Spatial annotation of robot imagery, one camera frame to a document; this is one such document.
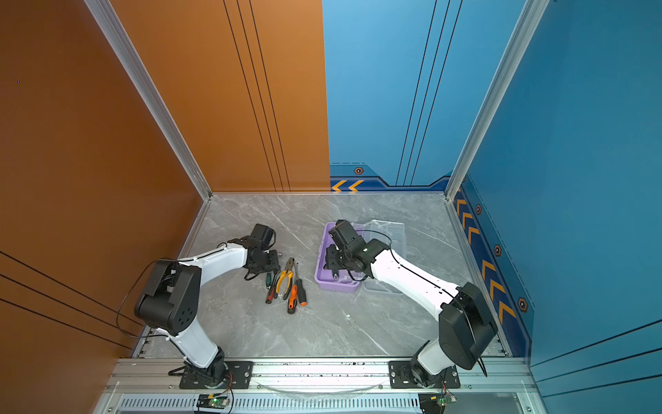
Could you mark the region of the purple toolbox base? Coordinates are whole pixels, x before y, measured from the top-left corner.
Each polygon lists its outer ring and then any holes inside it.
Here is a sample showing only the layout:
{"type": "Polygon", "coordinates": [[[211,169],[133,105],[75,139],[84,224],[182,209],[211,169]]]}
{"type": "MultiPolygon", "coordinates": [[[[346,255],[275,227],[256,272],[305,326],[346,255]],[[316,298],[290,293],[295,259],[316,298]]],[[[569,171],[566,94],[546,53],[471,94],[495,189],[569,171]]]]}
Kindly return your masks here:
{"type": "Polygon", "coordinates": [[[356,248],[365,246],[365,225],[329,222],[324,228],[324,236],[318,257],[315,281],[323,290],[354,293],[367,277],[355,253],[356,248]]]}

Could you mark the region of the clear toolbox lid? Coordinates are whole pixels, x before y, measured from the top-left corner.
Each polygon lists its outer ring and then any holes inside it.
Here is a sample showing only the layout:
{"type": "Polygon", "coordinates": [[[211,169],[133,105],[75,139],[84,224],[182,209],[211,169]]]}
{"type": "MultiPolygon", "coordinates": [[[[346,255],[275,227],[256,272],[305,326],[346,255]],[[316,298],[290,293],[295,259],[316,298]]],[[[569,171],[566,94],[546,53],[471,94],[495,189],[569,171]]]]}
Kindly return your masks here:
{"type": "MultiPolygon", "coordinates": [[[[357,231],[367,242],[372,239],[377,239],[390,245],[396,253],[401,255],[401,257],[405,259],[407,258],[407,237],[404,224],[371,220],[365,224],[359,224],[357,231]]],[[[368,278],[362,283],[362,286],[364,286],[364,288],[370,293],[402,295],[398,289],[376,279],[368,278]]]]}

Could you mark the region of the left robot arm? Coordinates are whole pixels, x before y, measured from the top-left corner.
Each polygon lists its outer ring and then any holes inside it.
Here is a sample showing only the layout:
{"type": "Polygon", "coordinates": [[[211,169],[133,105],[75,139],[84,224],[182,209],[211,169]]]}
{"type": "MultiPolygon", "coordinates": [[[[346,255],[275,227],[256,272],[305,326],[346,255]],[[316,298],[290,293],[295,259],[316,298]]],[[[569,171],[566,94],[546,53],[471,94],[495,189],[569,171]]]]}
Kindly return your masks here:
{"type": "Polygon", "coordinates": [[[175,372],[180,387],[215,389],[228,386],[231,371],[222,349],[198,320],[202,286],[230,271],[244,268],[247,279],[279,270],[279,254],[272,247],[274,229],[256,224],[250,235],[220,243],[201,255],[155,262],[134,315],[164,335],[184,357],[184,367],[175,372]]]}

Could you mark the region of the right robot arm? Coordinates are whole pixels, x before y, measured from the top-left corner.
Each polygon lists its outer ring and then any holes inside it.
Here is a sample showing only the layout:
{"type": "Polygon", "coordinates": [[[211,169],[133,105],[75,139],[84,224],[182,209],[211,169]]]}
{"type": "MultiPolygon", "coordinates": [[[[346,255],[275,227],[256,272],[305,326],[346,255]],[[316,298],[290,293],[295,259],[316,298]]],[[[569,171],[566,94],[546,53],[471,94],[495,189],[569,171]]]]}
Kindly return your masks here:
{"type": "Polygon", "coordinates": [[[438,337],[428,341],[410,359],[417,386],[433,387],[451,367],[485,369],[482,357],[498,334],[491,306],[481,289],[471,282],[459,286],[407,262],[379,239],[366,241],[353,224],[339,220],[329,230],[333,241],[326,250],[326,265],[337,273],[363,274],[414,300],[438,323],[438,337]]]}

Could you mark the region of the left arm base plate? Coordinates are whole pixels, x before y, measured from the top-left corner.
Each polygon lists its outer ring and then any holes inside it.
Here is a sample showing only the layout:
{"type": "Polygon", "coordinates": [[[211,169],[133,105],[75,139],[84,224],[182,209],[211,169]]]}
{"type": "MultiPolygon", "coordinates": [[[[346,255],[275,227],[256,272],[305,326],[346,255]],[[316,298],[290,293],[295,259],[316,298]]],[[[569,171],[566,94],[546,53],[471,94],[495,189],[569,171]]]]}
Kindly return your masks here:
{"type": "Polygon", "coordinates": [[[184,366],[171,370],[168,375],[180,378],[180,389],[223,391],[229,387],[232,390],[248,389],[252,373],[253,362],[224,361],[214,362],[207,368],[195,367],[186,362],[184,366]]]}

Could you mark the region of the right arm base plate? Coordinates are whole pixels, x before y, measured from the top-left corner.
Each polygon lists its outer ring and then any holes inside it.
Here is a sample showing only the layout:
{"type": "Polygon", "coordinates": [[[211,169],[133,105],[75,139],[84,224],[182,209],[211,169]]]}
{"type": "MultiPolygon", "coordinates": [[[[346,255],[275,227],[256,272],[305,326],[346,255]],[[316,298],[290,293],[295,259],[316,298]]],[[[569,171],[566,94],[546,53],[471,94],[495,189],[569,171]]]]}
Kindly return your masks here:
{"type": "Polygon", "coordinates": [[[393,389],[446,388],[459,389],[460,376],[455,366],[439,374],[430,374],[422,366],[411,361],[390,361],[387,364],[393,389]]]}

